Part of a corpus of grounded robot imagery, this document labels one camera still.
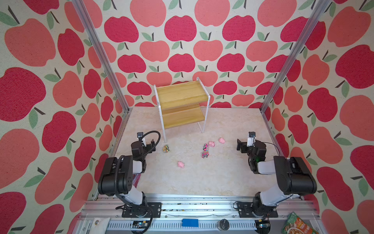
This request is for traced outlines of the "pink toy pig front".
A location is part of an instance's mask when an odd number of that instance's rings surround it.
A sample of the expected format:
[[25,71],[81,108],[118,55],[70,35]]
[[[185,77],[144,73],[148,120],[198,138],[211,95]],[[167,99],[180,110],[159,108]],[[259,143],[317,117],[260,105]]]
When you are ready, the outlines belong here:
[[178,161],[177,166],[178,166],[179,168],[184,168],[184,167],[185,167],[185,164],[184,164],[183,162],[181,162],[181,161]]

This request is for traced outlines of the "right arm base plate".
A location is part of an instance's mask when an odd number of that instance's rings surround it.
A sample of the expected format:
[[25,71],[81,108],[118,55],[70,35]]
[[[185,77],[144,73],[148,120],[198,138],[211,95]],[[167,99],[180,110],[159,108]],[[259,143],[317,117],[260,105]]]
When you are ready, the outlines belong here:
[[279,217],[277,208],[265,206],[261,203],[236,202],[234,208],[238,211],[240,218],[277,218]]

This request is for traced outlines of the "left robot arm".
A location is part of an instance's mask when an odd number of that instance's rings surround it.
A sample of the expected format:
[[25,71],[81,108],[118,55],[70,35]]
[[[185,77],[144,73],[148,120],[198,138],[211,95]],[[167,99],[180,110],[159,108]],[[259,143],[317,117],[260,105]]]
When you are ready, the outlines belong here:
[[108,197],[117,197],[140,216],[151,211],[143,192],[133,186],[133,176],[144,173],[147,167],[146,156],[156,150],[161,139],[159,131],[137,133],[137,141],[131,144],[131,155],[108,158],[98,182],[98,192]]

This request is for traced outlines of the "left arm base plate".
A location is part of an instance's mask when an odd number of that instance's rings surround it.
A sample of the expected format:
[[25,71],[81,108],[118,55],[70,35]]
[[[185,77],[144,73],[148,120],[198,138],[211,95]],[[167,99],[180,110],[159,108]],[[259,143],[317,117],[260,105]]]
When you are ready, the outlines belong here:
[[147,207],[131,207],[123,205],[122,209],[123,218],[160,218],[162,211],[162,203],[160,202],[148,202]]

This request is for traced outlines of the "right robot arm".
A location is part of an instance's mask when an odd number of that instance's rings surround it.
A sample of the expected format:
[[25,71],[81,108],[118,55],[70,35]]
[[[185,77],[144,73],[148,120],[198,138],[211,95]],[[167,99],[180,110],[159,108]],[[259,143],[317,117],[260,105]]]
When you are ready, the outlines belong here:
[[274,156],[266,161],[266,144],[254,137],[249,137],[247,142],[237,140],[237,150],[248,155],[248,164],[254,174],[275,175],[277,179],[271,188],[256,193],[251,205],[242,210],[262,217],[275,213],[282,201],[317,191],[316,180],[301,157]]

